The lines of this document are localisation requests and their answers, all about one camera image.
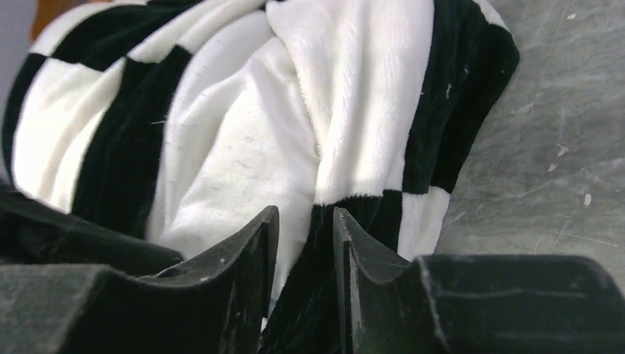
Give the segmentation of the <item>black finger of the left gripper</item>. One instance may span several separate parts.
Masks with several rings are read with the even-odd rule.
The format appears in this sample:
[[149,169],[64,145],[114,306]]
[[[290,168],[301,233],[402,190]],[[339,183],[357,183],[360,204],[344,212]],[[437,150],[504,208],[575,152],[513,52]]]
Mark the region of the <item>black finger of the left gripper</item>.
[[1,264],[103,264],[141,277],[183,261],[156,246],[68,215],[1,181]]

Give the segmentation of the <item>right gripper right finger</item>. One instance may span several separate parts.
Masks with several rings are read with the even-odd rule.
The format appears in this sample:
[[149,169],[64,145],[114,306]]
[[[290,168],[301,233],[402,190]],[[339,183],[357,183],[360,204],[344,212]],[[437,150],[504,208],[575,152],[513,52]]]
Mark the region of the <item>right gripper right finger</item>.
[[334,211],[345,353],[622,353],[624,297],[594,260],[433,255],[407,261]]

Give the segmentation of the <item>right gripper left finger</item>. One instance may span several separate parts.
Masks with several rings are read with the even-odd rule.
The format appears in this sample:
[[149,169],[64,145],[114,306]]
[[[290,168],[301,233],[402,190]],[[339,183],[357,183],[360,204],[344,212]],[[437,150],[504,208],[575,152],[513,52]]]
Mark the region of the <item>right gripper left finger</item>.
[[189,260],[135,277],[103,264],[3,265],[3,353],[255,353],[279,211]]

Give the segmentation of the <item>white pillow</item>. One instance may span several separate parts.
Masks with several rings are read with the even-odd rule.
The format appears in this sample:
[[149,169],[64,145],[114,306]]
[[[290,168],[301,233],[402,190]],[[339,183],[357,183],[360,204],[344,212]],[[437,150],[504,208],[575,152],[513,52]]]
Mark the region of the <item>white pillow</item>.
[[181,76],[147,239],[191,258],[274,205],[277,300],[308,233],[317,169],[291,57],[264,11],[244,15],[210,37]]

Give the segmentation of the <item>black white checkered pillowcase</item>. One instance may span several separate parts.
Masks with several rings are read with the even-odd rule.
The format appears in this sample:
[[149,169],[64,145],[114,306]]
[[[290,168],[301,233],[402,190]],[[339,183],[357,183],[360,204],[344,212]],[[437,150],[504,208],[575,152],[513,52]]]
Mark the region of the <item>black white checkered pillowcase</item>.
[[257,10],[293,62],[318,169],[304,245],[256,353],[336,353],[333,211],[407,260],[433,253],[458,174],[519,62],[489,2],[82,4],[41,32],[15,79],[1,124],[6,183],[154,243],[147,223],[181,76],[219,29]]

